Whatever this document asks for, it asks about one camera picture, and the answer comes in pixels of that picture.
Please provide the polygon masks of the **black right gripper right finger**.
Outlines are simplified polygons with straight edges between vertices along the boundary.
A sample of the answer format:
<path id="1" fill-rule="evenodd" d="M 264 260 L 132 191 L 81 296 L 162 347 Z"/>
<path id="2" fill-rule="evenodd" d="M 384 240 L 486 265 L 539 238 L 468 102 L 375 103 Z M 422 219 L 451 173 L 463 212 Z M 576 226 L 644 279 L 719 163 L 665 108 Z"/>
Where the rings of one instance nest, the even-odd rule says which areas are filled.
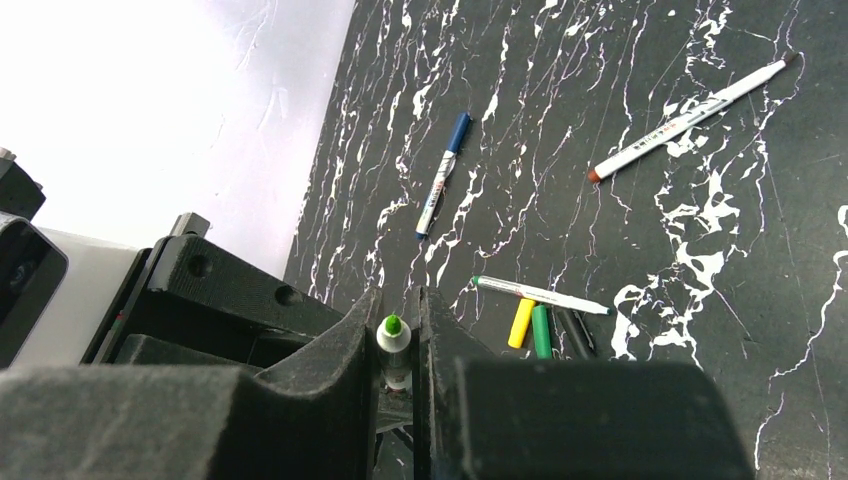
<path id="1" fill-rule="evenodd" d="M 673 362 L 492 353 L 440 292 L 414 294 L 418 479 L 751 479 L 715 383 Z"/>

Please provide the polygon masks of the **white pen blue cap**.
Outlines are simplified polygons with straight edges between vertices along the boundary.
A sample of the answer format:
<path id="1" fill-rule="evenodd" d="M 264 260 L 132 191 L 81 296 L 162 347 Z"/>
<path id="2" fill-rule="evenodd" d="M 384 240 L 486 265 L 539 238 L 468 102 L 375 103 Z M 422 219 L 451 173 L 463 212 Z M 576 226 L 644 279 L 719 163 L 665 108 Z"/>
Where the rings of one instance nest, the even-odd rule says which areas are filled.
<path id="1" fill-rule="evenodd" d="M 443 152 L 439 167 L 436 171 L 427 199 L 423 204 L 421 214 L 416 224 L 415 235 L 418 240 L 425 239 L 429 234 L 430 225 L 433 220 L 433 216 L 435 215 L 437 204 L 444 186 L 453 171 L 459 150 L 471 121 L 472 117 L 468 112 L 460 113 L 456 119 L 451 131 L 450 139 Z"/>

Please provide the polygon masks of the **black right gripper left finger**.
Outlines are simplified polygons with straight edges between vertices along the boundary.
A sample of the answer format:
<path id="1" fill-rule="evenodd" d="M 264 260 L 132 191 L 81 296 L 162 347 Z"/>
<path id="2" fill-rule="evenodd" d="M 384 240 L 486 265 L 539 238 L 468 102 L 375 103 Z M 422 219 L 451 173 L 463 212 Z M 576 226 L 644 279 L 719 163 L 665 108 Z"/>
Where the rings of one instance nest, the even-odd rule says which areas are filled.
<path id="1" fill-rule="evenodd" d="M 277 364 L 19 368 L 1 376 L 5 479 L 368 479 L 377 411 L 371 287 Z"/>

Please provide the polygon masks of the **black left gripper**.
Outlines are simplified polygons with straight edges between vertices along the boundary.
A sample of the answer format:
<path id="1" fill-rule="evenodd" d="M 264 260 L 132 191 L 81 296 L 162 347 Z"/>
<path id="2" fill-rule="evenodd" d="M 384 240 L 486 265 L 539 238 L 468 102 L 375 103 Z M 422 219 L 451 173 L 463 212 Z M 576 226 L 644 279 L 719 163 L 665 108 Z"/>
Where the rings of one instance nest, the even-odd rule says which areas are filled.
<path id="1" fill-rule="evenodd" d="M 84 364 L 234 364 L 292 355 L 343 315 L 205 239 L 190 212 L 134 254 L 116 282 Z"/>

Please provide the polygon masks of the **white pen green tip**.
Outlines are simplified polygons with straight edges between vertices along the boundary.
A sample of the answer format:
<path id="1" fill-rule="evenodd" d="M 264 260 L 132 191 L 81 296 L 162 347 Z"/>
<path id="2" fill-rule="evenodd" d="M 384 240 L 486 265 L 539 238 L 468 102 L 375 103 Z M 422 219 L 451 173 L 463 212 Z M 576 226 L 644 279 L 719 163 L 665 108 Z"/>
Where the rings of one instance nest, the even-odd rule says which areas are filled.
<path id="1" fill-rule="evenodd" d="M 391 314 L 379 324 L 375 338 L 387 388 L 409 390 L 412 386 L 412 329 L 400 316 Z"/>

